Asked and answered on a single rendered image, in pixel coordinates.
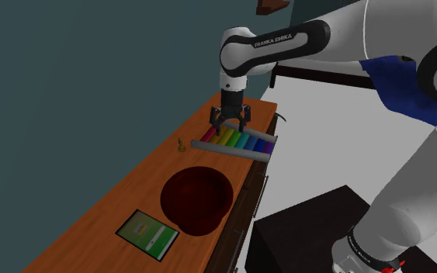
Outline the blue cloth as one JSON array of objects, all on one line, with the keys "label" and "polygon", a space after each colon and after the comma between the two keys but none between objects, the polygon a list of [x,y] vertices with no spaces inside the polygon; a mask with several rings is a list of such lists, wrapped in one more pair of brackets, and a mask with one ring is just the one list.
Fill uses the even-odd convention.
[{"label": "blue cloth", "polygon": [[413,59],[386,56],[361,60],[359,63],[388,110],[437,126],[437,101],[418,87]]}]

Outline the tablet with green screen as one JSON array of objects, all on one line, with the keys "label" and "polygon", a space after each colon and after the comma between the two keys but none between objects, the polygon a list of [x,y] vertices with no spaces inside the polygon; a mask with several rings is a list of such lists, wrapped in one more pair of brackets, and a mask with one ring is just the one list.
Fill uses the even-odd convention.
[{"label": "tablet with green screen", "polygon": [[161,262],[180,232],[136,209],[116,235]]}]

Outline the dark red bowl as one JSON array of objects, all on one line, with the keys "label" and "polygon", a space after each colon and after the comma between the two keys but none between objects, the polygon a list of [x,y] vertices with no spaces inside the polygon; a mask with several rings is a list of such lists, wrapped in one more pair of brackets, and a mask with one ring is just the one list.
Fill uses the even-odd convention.
[{"label": "dark red bowl", "polygon": [[184,233],[212,233],[232,207],[234,190],[220,171],[195,166],[170,177],[160,196],[161,210]]}]

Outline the brown wall object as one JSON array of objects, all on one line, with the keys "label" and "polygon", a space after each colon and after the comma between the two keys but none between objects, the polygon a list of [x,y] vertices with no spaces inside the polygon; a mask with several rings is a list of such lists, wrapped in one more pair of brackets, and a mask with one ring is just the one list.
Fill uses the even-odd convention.
[{"label": "brown wall object", "polygon": [[286,8],[289,4],[290,0],[258,0],[255,14],[267,16]]}]

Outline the rainbow xylophone toy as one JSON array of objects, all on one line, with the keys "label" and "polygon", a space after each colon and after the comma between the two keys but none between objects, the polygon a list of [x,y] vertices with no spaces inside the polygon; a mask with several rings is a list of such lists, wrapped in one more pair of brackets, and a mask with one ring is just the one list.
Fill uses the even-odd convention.
[{"label": "rainbow xylophone toy", "polygon": [[239,131],[238,124],[225,122],[219,133],[211,126],[198,140],[191,140],[190,145],[200,150],[268,163],[277,140],[277,136],[248,127]]}]

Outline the dark robot stand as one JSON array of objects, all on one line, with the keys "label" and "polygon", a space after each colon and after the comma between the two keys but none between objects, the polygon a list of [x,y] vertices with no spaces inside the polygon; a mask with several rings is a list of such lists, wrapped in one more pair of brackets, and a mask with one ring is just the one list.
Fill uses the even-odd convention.
[{"label": "dark robot stand", "polygon": [[254,221],[246,273],[332,273],[332,244],[368,208],[343,185]]}]

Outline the dark furniture frame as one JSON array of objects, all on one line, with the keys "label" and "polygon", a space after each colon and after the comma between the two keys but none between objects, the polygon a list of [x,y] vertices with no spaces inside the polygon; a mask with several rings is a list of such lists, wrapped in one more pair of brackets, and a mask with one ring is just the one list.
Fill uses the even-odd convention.
[{"label": "dark furniture frame", "polygon": [[324,83],[345,85],[357,88],[374,89],[374,84],[369,77],[335,73],[330,71],[317,71],[299,67],[287,67],[276,65],[271,72],[269,87],[274,88],[276,77],[283,76],[288,78],[298,78],[309,81],[319,81]]}]

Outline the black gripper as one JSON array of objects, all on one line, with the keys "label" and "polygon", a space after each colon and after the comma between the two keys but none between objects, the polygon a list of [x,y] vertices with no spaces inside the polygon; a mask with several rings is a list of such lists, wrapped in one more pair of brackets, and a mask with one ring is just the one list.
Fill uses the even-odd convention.
[{"label": "black gripper", "polygon": [[212,107],[210,110],[210,124],[220,135],[222,115],[238,115],[239,131],[243,132],[247,123],[251,121],[251,107],[243,105],[244,91],[227,91],[221,90],[220,108]]}]

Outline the wooden chest of drawers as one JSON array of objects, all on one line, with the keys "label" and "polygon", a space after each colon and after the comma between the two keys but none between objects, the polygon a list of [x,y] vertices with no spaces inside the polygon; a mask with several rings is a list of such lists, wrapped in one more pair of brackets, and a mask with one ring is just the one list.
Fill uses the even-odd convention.
[{"label": "wooden chest of drawers", "polygon": [[[191,140],[198,140],[210,128],[210,110],[219,104],[216,93],[22,273],[204,273],[211,267],[231,271],[245,229],[232,230],[229,222],[243,220],[246,193],[242,185],[252,162],[190,147]],[[183,139],[185,152],[178,152],[178,138]],[[161,262],[116,235],[136,209],[171,226],[161,210],[161,190],[174,173],[192,166],[222,172],[234,190],[232,210],[212,233],[202,237],[180,233]],[[226,239],[232,254],[215,254],[215,247],[223,246]]]}]

